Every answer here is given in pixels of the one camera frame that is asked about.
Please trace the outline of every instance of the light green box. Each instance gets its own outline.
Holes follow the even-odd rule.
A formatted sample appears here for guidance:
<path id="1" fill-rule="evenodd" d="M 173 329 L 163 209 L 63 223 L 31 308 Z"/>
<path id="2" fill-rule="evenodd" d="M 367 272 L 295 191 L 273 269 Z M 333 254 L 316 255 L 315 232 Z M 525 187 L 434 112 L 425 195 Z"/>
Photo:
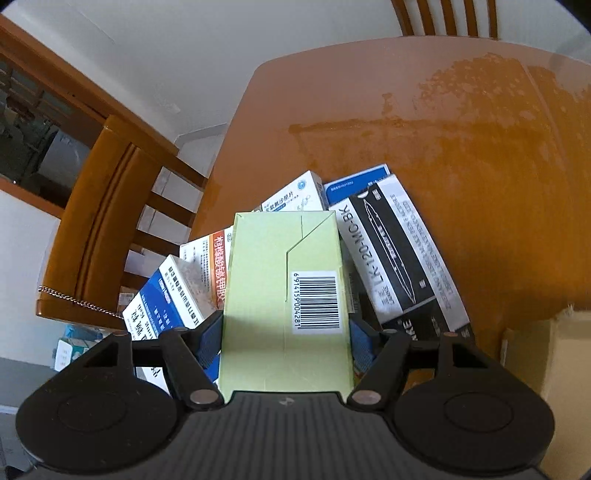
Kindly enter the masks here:
<path id="1" fill-rule="evenodd" d="M 226 401 L 236 390 L 346 399 L 353 369 L 335 213 L 237 213 L 230 264 L 219 373 Z M 319 314 L 326 323 L 315 323 Z"/>

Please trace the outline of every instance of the cardboard box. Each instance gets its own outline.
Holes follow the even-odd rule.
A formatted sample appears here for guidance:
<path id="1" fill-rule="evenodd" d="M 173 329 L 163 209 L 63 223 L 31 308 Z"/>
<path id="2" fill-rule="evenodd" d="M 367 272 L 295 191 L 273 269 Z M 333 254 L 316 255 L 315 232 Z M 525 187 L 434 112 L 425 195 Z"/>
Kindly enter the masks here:
<path id="1" fill-rule="evenodd" d="M 233 227 L 181 245 L 181 259 L 197 264 L 201 282 L 212 304 L 223 310 Z"/>
<path id="2" fill-rule="evenodd" d="M 351 195 L 362 192 L 378 180 L 390 175 L 388 166 L 384 163 L 367 170 L 354 173 L 348 177 L 331 181 L 324 184 L 324 191 L 329 205 L 335 205 Z"/>
<path id="3" fill-rule="evenodd" d="M 133 340 L 151 340 L 175 327 L 195 328 L 214 311 L 199 269 L 169 255 L 123 311 L 123 318 Z M 168 391 L 161 368 L 142 370 L 150 383 Z M 217 372 L 207 373 L 217 379 Z"/>
<path id="4" fill-rule="evenodd" d="M 345 281 L 334 212 L 237 213 L 219 386 L 353 388 Z"/>
<path id="5" fill-rule="evenodd" d="M 456 286 L 395 175 L 330 208 L 383 328 L 473 336 Z"/>
<path id="6" fill-rule="evenodd" d="M 61 372 L 78 357 L 94 347 L 98 342 L 80 340 L 78 338 L 60 338 L 57 342 L 56 361 L 53 369 Z"/>
<path id="7" fill-rule="evenodd" d="M 554 319 L 507 330 L 501 363 L 554 414 L 542 471 L 555 480 L 582 478 L 591 468 L 591 312 L 569 308 Z"/>
<path id="8" fill-rule="evenodd" d="M 255 210 L 263 212 L 312 212 L 329 207 L 320 177 L 311 171 L 297 177 Z"/>

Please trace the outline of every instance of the blue and white box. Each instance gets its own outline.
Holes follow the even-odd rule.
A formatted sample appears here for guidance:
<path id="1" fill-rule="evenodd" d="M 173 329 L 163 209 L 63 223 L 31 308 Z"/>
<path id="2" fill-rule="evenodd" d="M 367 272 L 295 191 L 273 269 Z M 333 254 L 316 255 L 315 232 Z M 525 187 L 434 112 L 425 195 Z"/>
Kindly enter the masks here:
<path id="1" fill-rule="evenodd" d="M 175 327 L 195 328 L 215 308 L 203 287 L 199 269 L 169 255 L 123 311 L 132 340 L 152 340 Z M 217 380 L 219 361 L 206 370 Z M 142 367 L 146 380 L 168 392 L 162 368 Z"/>
<path id="2" fill-rule="evenodd" d="M 339 203 L 351 195 L 355 195 L 390 175 L 388 166 L 384 163 L 367 170 L 354 173 L 343 179 L 338 179 L 324 184 L 326 197 L 330 206 Z"/>
<path id="3" fill-rule="evenodd" d="M 265 200 L 259 208 L 263 212 L 314 212 L 328 210 L 322 180 L 308 170 Z"/>

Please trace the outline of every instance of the white box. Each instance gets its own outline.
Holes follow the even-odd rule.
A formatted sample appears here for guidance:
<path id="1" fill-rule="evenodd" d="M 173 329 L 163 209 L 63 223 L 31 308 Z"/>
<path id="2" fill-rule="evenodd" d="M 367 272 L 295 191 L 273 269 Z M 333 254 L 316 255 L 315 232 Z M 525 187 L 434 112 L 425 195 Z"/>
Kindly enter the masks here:
<path id="1" fill-rule="evenodd" d="M 197 264 L 201 282 L 212 304 L 223 310 L 233 227 L 181 245 L 181 259 Z"/>
<path id="2" fill-rule="evenodd" d="M 123 318 L 133 340 L 151 340 L 175 327 L 195 328 L 214 311 L 199 269 L 169 255 L 127 305 Z M 168 391 L 161 368 L 142 370 L 150 383 Z"/>
<path id="3" fill-rule="evenodd" d="M 53 369 L 56 372 L 61 372 L 97 343 L 78 338 L 60 338 L 57 342 L 56 361 Z"/>
<path id="4" fill-rule="evenodd" d="M 308 170 L 265 200 L 256 210 L 263 212 L 313 212 L 328 210 L 328 208 L 329 203 L 322 180 L 316 173 Z"/>

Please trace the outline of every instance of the metal screw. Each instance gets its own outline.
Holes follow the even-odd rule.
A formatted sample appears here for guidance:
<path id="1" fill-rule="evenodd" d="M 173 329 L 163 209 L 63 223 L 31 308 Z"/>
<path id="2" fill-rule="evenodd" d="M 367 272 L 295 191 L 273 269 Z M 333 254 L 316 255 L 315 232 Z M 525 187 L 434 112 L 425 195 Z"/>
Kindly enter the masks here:
<path id="1" fill-rule="evenodd" d="M 195 390 L 189 395 L 189 399 L 197 405 L 209 405 L 210 403 L 216 402 L 218 398 L 219 395 L 217 392 L 207 388 Z"/>
<path id="2" fill-rule="evenodd" d="M 357 390 L 351 398 L 359 405 L 375 405 L 382 399 L 382 395 L 373 390 Z"/>

